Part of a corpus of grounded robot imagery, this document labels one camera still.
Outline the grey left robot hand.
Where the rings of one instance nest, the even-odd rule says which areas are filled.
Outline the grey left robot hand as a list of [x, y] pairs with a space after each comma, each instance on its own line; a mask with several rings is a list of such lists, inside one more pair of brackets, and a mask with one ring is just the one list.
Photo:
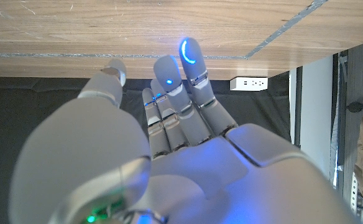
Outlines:
[[23, 145], [11, 223], [357, 223], [299, 148], [238, 125], [213, 94], [200, 46], [154, 64], [148, 130], [121, 109], [126, 68], [112, 60]]

